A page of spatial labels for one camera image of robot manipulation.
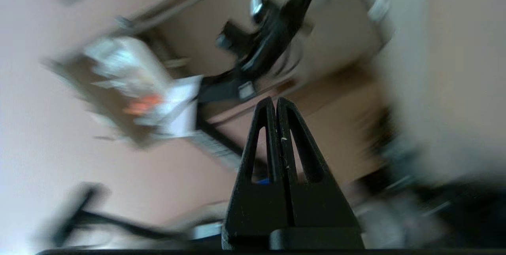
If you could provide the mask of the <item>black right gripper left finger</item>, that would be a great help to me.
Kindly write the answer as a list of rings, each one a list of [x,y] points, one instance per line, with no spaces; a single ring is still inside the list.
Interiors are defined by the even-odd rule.
[[[295,168],[285,98],[264,98],[256,106],[242,163],[222,229],[223,249],[293,249],[293,205],[290,174]],[[267,142],[268,183],[253,181],[261,130]]]

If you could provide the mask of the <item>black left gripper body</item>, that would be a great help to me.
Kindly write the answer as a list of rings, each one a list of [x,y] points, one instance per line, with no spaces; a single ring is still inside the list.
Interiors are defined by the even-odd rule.
[[[249,33],[228,20],[217,36],[217,46],[236,57],[233,68],[217,79],[255,80],[268,73],[302,29],[311,2],[251,0],[249,15],[257,29]]]

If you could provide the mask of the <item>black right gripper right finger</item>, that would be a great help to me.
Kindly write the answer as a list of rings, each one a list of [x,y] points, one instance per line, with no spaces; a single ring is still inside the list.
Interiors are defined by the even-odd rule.
[[[273,249],[364,249],[361,227],[302,114],[277,102],[287,188],[286,227],[273,231]]]

